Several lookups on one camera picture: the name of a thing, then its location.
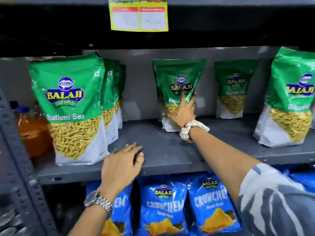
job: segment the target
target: wristwatch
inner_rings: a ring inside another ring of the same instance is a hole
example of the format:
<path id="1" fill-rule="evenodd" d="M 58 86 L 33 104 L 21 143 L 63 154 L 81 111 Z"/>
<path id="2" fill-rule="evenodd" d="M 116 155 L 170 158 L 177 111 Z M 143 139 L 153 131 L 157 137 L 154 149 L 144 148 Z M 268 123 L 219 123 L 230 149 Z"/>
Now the wristwatch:
<path id="1" fill-rule="evenodd" d="M 109 219 L 113 213 L 113 204 L 102 196 L 97 190 L 92 191 L 84 201 L 84 206 L 89 207 L 91 205 L 102 206 L 107 212 L 107 219 Z"/>

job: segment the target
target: orange bottle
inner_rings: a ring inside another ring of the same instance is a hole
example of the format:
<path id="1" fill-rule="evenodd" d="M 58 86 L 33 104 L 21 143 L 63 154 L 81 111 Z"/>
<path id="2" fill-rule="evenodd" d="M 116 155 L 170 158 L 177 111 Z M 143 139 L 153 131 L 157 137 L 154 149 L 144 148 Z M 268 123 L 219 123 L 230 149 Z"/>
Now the orange bottle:
<path id="1" fill-rule="evenodd" d="M 28 116 L 29 108 L 19 106 L 15 110 L 15 119 L 30 157 L 40 156 L 47 151 L 47 144 L 40 124 L 36 119 Z"/>
<path id="2" fill-rule="evenodd" d="M 38 102 L 35 102 L 35 108 L 34 108 L 34 117 L 38 121 L 38 123 L 41 126 L 42 132 L 43 132 L 43 137 L 44 141 L 47 145 L 47 150 L 48 151 L 53 151 L 53 139 L 50 136 L 49 133 L 49 123 L 41 109 L 41 107 L 38 105 Z"/>

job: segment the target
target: white scrunchie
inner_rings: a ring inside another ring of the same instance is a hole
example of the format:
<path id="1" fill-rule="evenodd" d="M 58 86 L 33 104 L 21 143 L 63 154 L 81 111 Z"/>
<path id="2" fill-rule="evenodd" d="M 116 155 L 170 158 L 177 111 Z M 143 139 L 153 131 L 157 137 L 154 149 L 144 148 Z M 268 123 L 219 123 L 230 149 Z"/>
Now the white scrunchie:
<path id="1" fill-rule="evenodd" d="M 188 141 L 190 143 L 193 143 L 194 141 L 190 138 L 189 136 L 189 130 L 192 128 L 192 127 L 199 127 L 201 128 L 202 130 L 205 130 L 205 131 L 209 131 L 210 128 L 208 128 L 205 124 L 201 123 L 201 122 L 198 122 L 196 120 L 193 120 L 191 122 L 188 122 L 185 127 L 183 127 L 181 129 L 181 132 L 179 133 L 180 137 L 185 140 L 185 141 Z"/>

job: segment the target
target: price tag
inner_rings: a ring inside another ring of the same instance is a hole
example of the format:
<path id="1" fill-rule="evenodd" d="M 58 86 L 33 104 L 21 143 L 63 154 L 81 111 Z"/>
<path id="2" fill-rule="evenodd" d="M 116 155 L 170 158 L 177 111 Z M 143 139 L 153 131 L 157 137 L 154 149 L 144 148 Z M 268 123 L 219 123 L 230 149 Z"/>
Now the price tag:
<path id="1" fill-rule="evenodd" d="M 109 0 L 111 29 L 120 31 L 168 31 L 166 0 Z"/>

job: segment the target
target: sleeve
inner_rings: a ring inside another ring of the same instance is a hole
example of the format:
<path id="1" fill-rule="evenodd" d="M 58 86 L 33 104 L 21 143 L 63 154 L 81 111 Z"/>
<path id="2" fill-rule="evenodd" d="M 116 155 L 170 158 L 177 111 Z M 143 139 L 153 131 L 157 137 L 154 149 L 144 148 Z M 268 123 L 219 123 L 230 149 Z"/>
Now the sleeve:
<path id="1" fill-rule="evenodd" d="M 309 236 L 315 232 L 315 194 L 267 164 L 245 176 L 238 199 L 241 218 L 255 236 Z"/>

